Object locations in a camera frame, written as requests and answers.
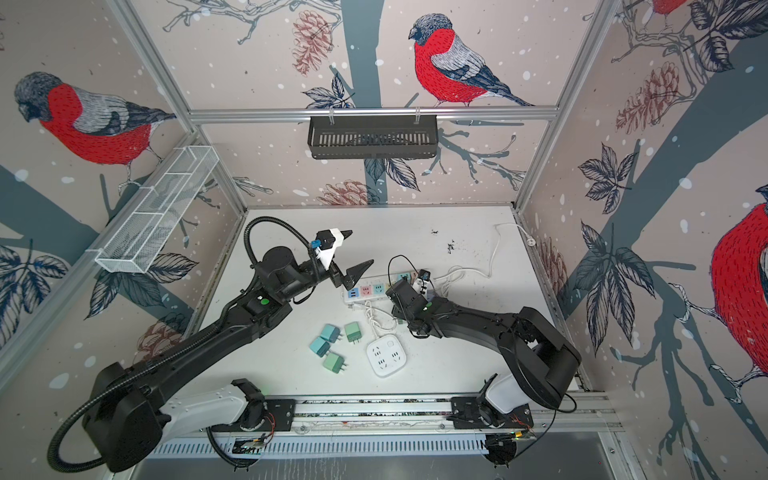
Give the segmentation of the white multicolour power strip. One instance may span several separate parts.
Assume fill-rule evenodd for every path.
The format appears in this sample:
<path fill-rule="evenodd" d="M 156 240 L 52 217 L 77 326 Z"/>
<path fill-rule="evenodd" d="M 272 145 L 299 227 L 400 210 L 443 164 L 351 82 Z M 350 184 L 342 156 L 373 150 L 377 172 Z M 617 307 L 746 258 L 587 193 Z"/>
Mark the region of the white multicolour power strip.
<path fill-rule="evenodd" d="M 386 291 L 394 283 L 400 279 L 406 279 L 412 283 L 415 278 L 415 271 L 364 277 L 358 281 L 352 290 L 342 293 L 342 300 L 347 305 L 387 300 Z"/>

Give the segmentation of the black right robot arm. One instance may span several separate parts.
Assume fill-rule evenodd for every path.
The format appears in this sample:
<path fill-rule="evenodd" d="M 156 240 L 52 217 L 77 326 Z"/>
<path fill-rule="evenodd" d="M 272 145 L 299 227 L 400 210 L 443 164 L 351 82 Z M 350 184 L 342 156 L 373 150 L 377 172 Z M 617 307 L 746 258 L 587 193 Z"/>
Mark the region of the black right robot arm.
<path fill-rule="evenodd" d="M 538 310 L 493 313 L 461 306 L 447 298 L 425 298 L 406 280 L 386 291 L 393 314 L 422 338 L 459 339 L 497 352 L 509 374 L 490 380 L 480 401 L 500 414 L 535 403 L 557 411 L 581 364 L 566 337 Z"/>

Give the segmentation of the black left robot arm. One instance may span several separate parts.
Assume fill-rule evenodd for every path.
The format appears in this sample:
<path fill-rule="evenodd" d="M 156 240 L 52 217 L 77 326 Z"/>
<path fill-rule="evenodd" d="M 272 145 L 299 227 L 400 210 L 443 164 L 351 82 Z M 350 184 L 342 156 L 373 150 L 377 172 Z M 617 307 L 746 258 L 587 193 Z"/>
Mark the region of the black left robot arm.
<path fill-rule="evenodd" d="M 251 232 L 271 223 L 292 234 L 308 258 L 297 263 L 287 246 L 257 257 Z M 308 240 L 289 223 L 272 216 L 248 222 L 243 242 L 253 278 L 229 301 L 219 318 L 174 347 L 129 368 L 113 363 L 99 372 L 88 401 L 66 418 L 47 450 L 49 466 L 61 473 L 79 473 L 105 465 L 125 471 L 144 460 L 157 446 L 177 435 L 245 421 L 260 423 L 264 397 L 246 379 L 178 408 L 174 395 L 204 371 L 236 350 L 265 337 L 293 310 L 308 300 L 315 288 L 329 280 L 352 290 L 372 266 L 366 260 L 341 271 L 335 252 L 351 236 L 349 230 L 321 230 Z"/>

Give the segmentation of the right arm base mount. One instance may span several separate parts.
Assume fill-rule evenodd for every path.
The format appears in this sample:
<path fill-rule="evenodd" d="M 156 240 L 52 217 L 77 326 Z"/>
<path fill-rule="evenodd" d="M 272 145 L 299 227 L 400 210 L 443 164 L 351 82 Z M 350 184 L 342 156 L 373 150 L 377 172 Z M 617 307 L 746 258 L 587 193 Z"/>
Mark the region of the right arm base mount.
<path fill-rule="evenodd" d="M 450 399 L 450 411 L 446 420 L 455 429 L 522 429 L 530 430 L 534 422 L 527 405 L 501 413 L 486 400 L 471 396 Z"/>

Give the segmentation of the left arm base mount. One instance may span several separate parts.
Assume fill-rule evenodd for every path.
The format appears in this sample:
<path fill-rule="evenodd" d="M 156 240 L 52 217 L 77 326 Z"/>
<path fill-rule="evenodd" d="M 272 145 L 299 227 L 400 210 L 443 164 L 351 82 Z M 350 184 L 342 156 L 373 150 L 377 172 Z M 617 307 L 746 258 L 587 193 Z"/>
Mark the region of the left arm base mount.
<path fill-rule="evenodd" d="M 214 425 L 214 432 L 277 433 L 291 430 L 297 402 L 294 399 L 267 398 L 260 406 L 248 405 L 231 424 Z"/>

